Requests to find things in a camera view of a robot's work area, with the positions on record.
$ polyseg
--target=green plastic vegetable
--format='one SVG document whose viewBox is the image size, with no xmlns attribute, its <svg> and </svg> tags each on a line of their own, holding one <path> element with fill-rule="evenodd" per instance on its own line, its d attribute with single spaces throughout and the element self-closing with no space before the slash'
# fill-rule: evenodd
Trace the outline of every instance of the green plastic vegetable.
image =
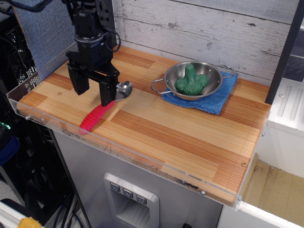
<svg viewBox="0 0 304 228">
<path fill-rule="evenodd" d="M 209 78 L 207 75 L 197 75 L 192 64 L 186 65 L 186 72 L 184 78 L 176 80 L 174 86 L 177 92 L 197 96 L 208 85 Z"/>
</svg>

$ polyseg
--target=button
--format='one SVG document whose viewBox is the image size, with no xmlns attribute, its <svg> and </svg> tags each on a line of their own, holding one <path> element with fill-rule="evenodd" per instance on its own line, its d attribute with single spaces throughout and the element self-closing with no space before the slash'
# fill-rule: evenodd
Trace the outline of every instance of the button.
<svg viewBox="0 0 304 228">
<path fill-rule="evenodd" d="M 111 189 L 113 189 L 114 191 L 117 191 L 117 192 L 120 192 L 120 188 L 118 185 L 116 184 L 113 184 L 110 182 L 110 185 L 111 185 Z"/>
<path fill-rule="evenodd" d="M 136 195 L 136 198 L 137 198 L 137 201 L 144 204 L 144 205 L 147 205 L 147 200 L 142 197 L 142 196 L 139 196 L 139 195 Z"/>
<path fill-rule="evenodd" d="M 123 193 L 125 196 L 129 197 L 129 198 L 133 198 L 133 193 L 127 189 L 123 189 Z"/>
</svg>

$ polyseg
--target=white wooden wall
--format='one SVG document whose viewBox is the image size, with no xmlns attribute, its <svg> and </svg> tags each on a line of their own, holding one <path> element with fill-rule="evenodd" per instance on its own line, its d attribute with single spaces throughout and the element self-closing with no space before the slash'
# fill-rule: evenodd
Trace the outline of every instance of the white wooden wall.
<svg viewBox="0 0 304 228">
<path fill-rule="evenodd" d="M 298 0 L 113 0 L 122 44 L 270 85 Z"/>
</svg>

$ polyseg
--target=green light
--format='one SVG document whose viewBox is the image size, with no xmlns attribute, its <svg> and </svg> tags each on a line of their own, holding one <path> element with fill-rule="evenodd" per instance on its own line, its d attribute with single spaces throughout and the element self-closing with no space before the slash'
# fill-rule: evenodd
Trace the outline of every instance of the green light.
<svg viewBox="0 0 304 228">
<path fill-rule="evenodd" d="M 3 126 L 7 127 L 8 129 L 10 129 L 10 126 L 8 126 L 7 124 L 2 123 L 2 122 L 0 122 L 0 124 L 2 124 Z"/>
</svg>

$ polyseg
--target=spoon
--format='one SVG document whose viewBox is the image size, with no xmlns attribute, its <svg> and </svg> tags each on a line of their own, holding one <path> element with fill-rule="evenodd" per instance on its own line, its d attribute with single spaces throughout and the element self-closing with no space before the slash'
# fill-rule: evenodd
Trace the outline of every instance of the spoon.
<svg viewBox="0 0 304 228">
<path fill-rule="evenodd" d="M 103 107 L 101 105 L 97 106 L 93 111 L 91 111 L 80 124 L 80 128 L 86 131 L 90 131 L 101 119 L 101 117 L 108 111 L 116 101 L 121 101 L 128 98 L 133 90 L 133 84 L 130 81 L 125 81 L 117 85 L 116 99 L 109 103 L 107 106 Z M 80 134 L 85 134 L 85 131 L 79 130 Z"/>
</svg>

